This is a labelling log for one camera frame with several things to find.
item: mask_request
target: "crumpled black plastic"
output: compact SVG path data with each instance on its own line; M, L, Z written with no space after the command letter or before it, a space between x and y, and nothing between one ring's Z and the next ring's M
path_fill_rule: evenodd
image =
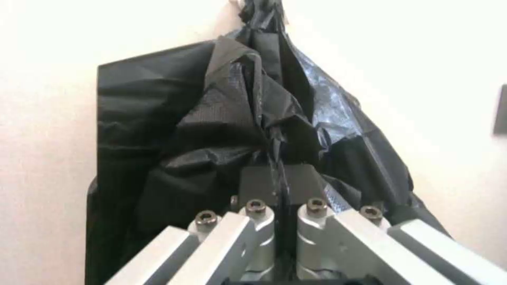
M99 67L86 284L106 282L166 226L226 211L245 166L271 167L282 208L284 164L307 163L352 207L381 203L391 222L445 232L357 99L291 43L281 2L246 1L240 17L242 29L215 41Z

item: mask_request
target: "black garbage bag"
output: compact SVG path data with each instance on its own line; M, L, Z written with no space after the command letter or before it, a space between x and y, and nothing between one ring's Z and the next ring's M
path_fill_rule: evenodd
M270 167L280 207L284 165L305 163L355 208L380 202L394 224L445 232L358 101L291 43L281 2L246 1L240 17L226 37L99 67L86 284L106 282L166 226L226 211L246 166Z

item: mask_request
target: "hex socket screw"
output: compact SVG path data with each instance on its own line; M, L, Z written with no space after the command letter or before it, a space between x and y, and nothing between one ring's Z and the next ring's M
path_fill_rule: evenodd
M195 216L195 224L200 232L209 232L217 224L218 218L214 211L204 210Z
M252 219L259 219L266 214L266 203L260 199L253 199L246 203L246 215Z
M382 211L377 207L366 205L361 207L359 213L375 225L380 225L382 221Z
M306 203L306 213L314 218L322 218L328 212L328 204L320 198L311 198Z

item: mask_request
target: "metal pivot joint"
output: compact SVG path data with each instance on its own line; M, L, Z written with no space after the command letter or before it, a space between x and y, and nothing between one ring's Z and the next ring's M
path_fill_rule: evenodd
M271 280L275 263L274 212L264 201L253 199L246 203L239 214L253 221L258 245L241 280Z

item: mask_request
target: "white wall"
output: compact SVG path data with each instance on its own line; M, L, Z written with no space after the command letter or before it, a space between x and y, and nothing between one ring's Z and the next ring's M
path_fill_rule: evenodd
M459 242L507 268L507 2L285 1L295 44L361 102L415 193Z
M507 141L491 136L507 82L503 1L284 5L296 45L361 100L416 193L507 267ZM214 38L235 14L225 0L0 2L0 283L83 283L96 67Z

